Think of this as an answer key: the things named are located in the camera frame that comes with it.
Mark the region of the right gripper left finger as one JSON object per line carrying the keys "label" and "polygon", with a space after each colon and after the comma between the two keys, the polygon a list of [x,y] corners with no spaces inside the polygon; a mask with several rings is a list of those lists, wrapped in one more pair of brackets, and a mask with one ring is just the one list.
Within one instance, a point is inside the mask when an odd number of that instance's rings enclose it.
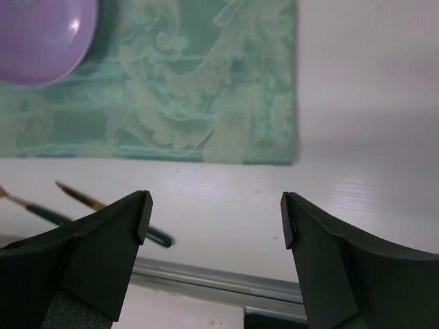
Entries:
{"label": "right gripper left finger", "polygon": [[111,328],[119,320],[153,200],[104,209],[1,248],[2,328]]}

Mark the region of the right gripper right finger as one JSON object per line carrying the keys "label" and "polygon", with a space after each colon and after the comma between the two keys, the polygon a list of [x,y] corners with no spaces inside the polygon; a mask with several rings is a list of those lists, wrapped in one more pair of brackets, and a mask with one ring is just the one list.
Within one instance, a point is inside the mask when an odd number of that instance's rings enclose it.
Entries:
{"label": "right gripper right finger", "polygon": [[281,198],[311,328],[437,328],[438,255],[379,238],[297,193]]}

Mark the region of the lilac plastic plate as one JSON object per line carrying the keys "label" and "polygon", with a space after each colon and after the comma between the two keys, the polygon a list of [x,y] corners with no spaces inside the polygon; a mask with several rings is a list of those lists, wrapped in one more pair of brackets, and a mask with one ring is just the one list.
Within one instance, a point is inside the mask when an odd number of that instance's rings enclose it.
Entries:
{"label": "lilac plastic plate", "polygon": [[98,1],[2,1],[1,82],[48,86],[84,59],[98,21]]}

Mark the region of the teal patterned cloth napkin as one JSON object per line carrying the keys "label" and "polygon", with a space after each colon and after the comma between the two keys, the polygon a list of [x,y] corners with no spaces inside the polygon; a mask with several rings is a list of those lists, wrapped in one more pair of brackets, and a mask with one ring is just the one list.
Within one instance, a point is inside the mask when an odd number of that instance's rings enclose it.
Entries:
{"label": "teal patterned cloth napkin", "polygon": [[1,85],[1,156],[291,165],[295,1],[101,1],[84,61]]}

